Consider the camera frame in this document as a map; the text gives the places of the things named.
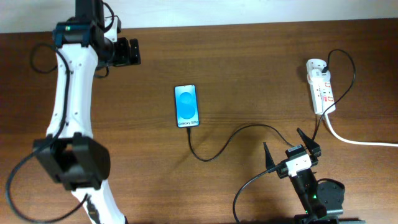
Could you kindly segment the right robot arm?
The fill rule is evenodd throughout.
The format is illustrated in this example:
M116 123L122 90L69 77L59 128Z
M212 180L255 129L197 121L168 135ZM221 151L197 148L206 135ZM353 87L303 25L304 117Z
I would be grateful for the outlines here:
M276 172L280 179L288 177L305 213L294 216L295 223L338 223L343 214L345 186L333 179L315 178L312 167L318 164L321 147L301 129L297 130L303 144L285 151L287 158L275 164L264 145L266 169Z

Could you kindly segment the white power strip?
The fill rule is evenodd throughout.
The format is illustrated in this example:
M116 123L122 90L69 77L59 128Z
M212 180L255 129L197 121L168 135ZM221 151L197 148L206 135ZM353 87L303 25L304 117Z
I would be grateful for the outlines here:
M310 59L306 63L307 71L310 68L318 68L322 70L326 67L326 62L322 59ZM326 114L334 112L336 109L333 106L335 99L333 97L333 92L331 89L331 82L315 83L313 85L309 84L310 92L312 96L313 110L317 115L322 115L324 112Z

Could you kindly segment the blue Samsung smartphone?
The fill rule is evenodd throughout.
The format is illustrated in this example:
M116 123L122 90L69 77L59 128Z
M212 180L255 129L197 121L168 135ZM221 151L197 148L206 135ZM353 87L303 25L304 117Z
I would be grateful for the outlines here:
M178 128L191 128L200 124L195 85L174 88L175 111Z

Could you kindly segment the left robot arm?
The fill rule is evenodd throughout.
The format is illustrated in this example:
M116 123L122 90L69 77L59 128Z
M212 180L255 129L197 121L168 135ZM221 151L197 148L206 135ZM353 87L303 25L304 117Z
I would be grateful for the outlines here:
M93 81L99 70L141 64L137 39L118 37L121 21L104 1L76 1L75 15L53 30L57 88L45 138L35 156L52 180L76 197L92 223L127 223L108 182L110 155L91 127Z

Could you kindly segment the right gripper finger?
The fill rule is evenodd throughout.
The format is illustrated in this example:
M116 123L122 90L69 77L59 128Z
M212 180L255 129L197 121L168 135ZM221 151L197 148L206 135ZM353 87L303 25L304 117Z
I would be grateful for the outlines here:
M301 137L303 143L307 147L308 151L312 156L320 157L321 156L321 147L317 144L313 139L308 137L300 128L297 128L297 132Z
M264 152L265 152L265 165L267 170L274 170L276 168L276 165L273 161L273 158L271 156L270 150L267 147L266 142L263 142L264 146Z

